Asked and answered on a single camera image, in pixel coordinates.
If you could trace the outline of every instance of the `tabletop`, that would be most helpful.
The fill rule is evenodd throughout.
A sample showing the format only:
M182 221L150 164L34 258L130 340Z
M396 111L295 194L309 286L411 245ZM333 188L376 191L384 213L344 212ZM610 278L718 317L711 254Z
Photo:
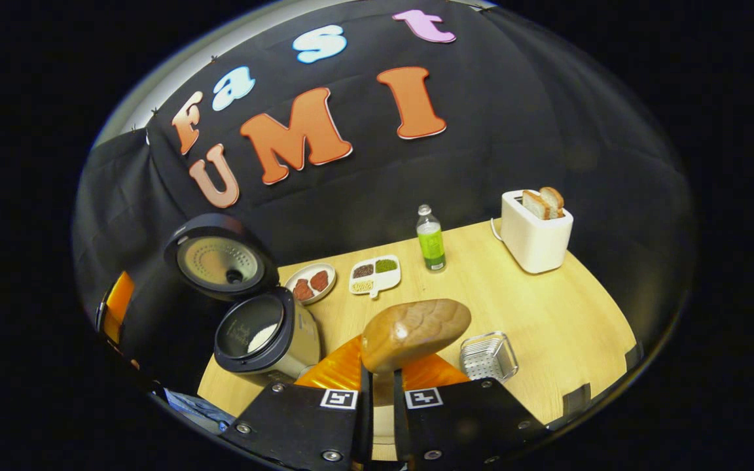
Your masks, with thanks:
M508 335L518 371L505 382L521 405L542 423L562 417L562 397L590 384L593 397L626 372L625 354L636 340L625 316L598 280L569 251L553 271L530 274L520 268L490 221L443 232L446 266L429 271L416 238L353 253L336 254L279 268L281 282L307 265L329 263L335 286L306 306L316 319L323 355L362 333L373 316L402 302L449 298L470 309L463 337L438 353L459 367L461 341L496 330ZM348 291L350 271L360 260L394 254L401 282L377 298ZM229 414L240 415L260 387L218 366L212 358L198 394ZM390 408L375 411L375 459L392 459Z

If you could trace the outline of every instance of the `white plate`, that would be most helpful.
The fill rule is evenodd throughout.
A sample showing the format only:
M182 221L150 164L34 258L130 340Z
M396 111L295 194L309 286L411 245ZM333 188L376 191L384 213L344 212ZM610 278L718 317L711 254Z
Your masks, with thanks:
M397 264L397 268L394 270L389 271L383 271L382 273L378 273L376 271L377 266L375 263L377 263L377 260L394 260ZM365 277L359 277L354 278L353 272L360 268L360 266L364 265L373 265L374 266L374 272L370 275L366 275ZM371 280L374 283L374 286L371 286L371 289L368 291L354 291L353 284L359 283L360 281L368 281ZM378 256L376 258L371 258L368 260L362 260L361 262L357 262L356 265L351 268L351 275L350 280L348 281L348 291L352 292L353 294L365 294L366 292L368 295L374 299L377 298L377 293L381 291L386 291L387 289L390 289L392 287L397 286L397 283L401 282L401 261L397 259L397 256L394 256L394 254L384 254L383 256Z
M316 291L314 287L310 286L310 278L314 277L315 274L323 270L327 270L327 287L325 287L320 292ZM333 289L333 285L336 284L336 270L334 270L333 267L328 265L327 263L314 263L312 265L307 265L305 266L305 268L296 271L290 277L290 280L287 280L287 283L284 284L284 287L290 291L293 291L294 289L296 289L296 281L298 281L299 278L308 280L308 286L310 287L310 290L314 292L314 297L306 301L301 301L302 304L306 306L308 304L317 302L319 299L324 298L325 296L327 296L327 293L329 293L330 290Z

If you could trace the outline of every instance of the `green drink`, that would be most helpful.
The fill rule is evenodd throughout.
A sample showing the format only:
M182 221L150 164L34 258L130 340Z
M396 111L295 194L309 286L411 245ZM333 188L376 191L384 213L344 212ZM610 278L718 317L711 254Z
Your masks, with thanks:
M440 270L446 263L444 241L440 235L440 222L432 215L432 209L428 205L421 205L418 208L418 215L420 218L418 218L416 230L424 263L432 271Z

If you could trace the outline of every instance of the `pink letter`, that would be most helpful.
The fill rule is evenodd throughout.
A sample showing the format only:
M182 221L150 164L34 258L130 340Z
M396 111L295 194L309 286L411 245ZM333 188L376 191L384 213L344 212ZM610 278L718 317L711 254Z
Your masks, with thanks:
M453 33L442 33L432 24L433 22L442 23L440 17L427 15L421 10L409 10L408 12L397 13L392 18L406 21L406 24L415 33L415 36L427 39L431 43L451 43L456 39Z

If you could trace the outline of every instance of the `metal basket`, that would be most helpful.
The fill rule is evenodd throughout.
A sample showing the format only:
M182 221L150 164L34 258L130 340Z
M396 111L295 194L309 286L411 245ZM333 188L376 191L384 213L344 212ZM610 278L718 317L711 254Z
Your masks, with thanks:
M470 379L496 378L508 381L518 369L508 335L500 331L476 335L461 343L461 372Z

